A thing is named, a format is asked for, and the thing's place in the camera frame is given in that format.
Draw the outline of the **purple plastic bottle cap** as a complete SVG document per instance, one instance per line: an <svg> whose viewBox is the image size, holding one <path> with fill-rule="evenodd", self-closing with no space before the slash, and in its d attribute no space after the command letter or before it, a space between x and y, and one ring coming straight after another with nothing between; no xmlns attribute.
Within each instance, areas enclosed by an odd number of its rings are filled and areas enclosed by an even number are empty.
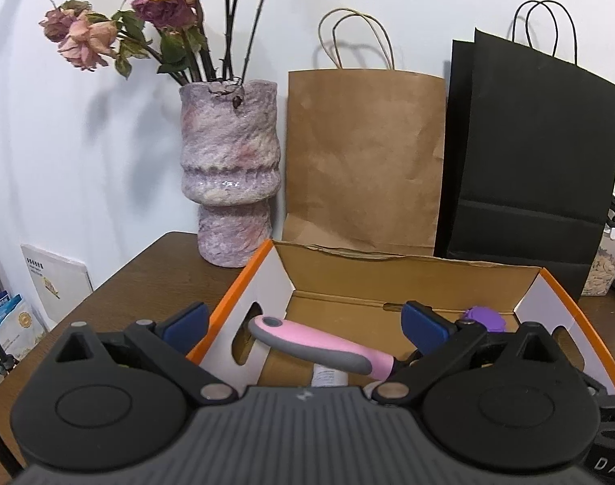
<svg viewBox="0 0 615 485"><path fill-rule="evenodd" d="M480 323L491 333L503 333L506 331L505 319L497 311L488 307L474 306L469 308L459 318L459 322Z"/></svg>

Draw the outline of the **pink grey pet brush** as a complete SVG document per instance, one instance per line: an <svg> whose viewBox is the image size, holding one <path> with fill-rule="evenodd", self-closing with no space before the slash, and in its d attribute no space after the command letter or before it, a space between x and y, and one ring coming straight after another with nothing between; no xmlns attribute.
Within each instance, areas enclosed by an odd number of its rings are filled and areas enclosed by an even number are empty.
<svg viewBox="0 0 615 485"><path fill-rule="evenodd" d="M375 381L387 380L423 357L415 350L406 359L399 360L381 350L269 315L252 318L247 328L255 340L284 354L327 368L364 375Z"/></svg>

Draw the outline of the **white ribbed bottle cap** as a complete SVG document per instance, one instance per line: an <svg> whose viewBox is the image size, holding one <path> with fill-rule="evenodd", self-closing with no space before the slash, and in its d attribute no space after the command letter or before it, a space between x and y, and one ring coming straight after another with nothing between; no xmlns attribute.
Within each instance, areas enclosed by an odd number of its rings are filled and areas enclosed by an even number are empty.
<svg viewBox="0 0 615 485"><path fill-rule="evenodd" d="M348 373L314 363L311 386L313 388L341 388L348 386Z"/></svg>

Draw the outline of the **white booklet on floor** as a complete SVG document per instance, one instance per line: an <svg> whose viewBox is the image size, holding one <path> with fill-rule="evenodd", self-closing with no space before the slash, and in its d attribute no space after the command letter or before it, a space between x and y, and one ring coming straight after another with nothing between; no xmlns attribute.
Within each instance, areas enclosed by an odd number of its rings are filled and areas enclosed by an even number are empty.
<svg viewBox="0 0 615 485"><path fill-rule="evenodd" d="M53 329L94 291L88 269L81 261L30 244L21 244L20 250Z"/></svg>

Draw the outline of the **blue white package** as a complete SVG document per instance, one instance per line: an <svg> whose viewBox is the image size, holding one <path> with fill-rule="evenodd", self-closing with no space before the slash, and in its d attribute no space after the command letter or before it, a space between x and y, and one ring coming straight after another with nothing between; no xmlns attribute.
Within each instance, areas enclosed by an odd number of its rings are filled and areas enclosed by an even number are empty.
<svg viewBox="0 0 615 485"><path fill-rule="evenodd" d="M0 344L6 354L23 360L46 334L38 314L21 295L0 292Z"/></svg>

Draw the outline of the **brown paper bag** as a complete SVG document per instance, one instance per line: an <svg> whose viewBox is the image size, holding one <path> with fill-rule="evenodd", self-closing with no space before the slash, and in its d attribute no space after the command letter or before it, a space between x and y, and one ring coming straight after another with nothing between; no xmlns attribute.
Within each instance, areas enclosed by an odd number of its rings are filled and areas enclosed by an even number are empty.
<svg viewBox="0 0 615 485"><path fill-rule="evenodd" d="M388 64L292 71L286 107L284 240L399 255L435 248L444 153L446 82L398 70L384 26L369 25Z"/></svg>

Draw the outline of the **clear seed storage container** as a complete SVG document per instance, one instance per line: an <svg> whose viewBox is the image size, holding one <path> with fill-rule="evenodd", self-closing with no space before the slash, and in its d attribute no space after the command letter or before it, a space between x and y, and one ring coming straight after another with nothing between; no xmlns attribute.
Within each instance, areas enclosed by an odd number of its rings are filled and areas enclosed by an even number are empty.
<svg viewBox="0 0 615 485"><path fill-rule="evenodd" d="M606 295L615 278L615 195L604 224L602 238L581 295L583 297L602 297Z"/></svg>

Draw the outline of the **black paper bag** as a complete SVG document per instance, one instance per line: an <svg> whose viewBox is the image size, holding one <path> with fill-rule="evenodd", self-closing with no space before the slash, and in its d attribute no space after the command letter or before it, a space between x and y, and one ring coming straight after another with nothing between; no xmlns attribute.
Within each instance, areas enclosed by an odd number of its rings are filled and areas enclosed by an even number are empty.
<svg viewBox="0 0 615 485"><path fill-rule="evenodd" d="M579 298L615 183L615 84L476 32L450 60L435 253L547 269Z"/></svg>

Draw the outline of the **purple ceramic vase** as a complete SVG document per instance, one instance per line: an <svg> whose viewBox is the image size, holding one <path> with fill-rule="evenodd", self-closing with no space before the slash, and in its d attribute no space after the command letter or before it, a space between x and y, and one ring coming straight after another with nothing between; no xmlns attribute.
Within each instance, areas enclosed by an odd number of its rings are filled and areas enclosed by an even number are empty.
<svg viewBox="0 0 615 485"><path fill-rule="evenodd" d="M198 205L198 250L220 267L244 266L272 235L281 185L277 85L189 83L179 90L181 190Z"/></svg>

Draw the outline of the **dried rose bouquet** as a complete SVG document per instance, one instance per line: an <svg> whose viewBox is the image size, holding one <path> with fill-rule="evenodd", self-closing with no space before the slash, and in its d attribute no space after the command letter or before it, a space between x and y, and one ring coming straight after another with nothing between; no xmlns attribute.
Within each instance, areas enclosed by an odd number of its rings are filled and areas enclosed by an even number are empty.
<svg viewBox="0 0 615 485"><path fill-rule="evenodd" d="M110 17L84 0L54 4L39 22L59 55L81 71L114 66L129 78L133 59L153 59L157 72L184 86L196 82L242 84L265 0L258 0L241 70L235 69L233 44L240 0L223 0L224 51L213 62L204 32L201 0L124 0Z"/></svg>

